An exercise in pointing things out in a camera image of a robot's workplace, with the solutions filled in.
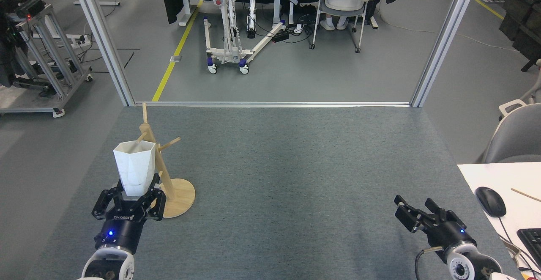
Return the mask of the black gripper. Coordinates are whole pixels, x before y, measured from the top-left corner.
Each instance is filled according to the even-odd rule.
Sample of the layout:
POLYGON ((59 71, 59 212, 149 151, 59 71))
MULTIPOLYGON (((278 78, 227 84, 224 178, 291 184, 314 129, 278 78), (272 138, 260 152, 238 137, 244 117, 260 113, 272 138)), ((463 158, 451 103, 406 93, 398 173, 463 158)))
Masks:
MULTIPOLYGON (((397 209, 395 217, 411 233, 417 232, 427 220, 432 220, 430 214, 408 205, 401 195, 396 195, 395 204, 397 209)), ((431 247, 442 247, 443 250, 455 247, 462 243, 476 245, 476 241, 466 232, 467 226, 458 223, 458 217, 452 210, 439 207, 431 198, 427 198, 426 207, 435 215, 438 225, 427 225, 426 235, 431 247)))
POLYGON ((166 194, 160 187, 160 175, 155 173, 147 192, 139 198, 140 206, 134 200, 124 200, 123 187, 104 189, 100 193, 93 209, 92 216, 106 221, 101 231, 95 236, 95 249, 104 246, 121 247, 129 253, 135 253, 147 218, 160 221, 164 216, 166 194), (110 201, 114 201, 107 213, 110 201))

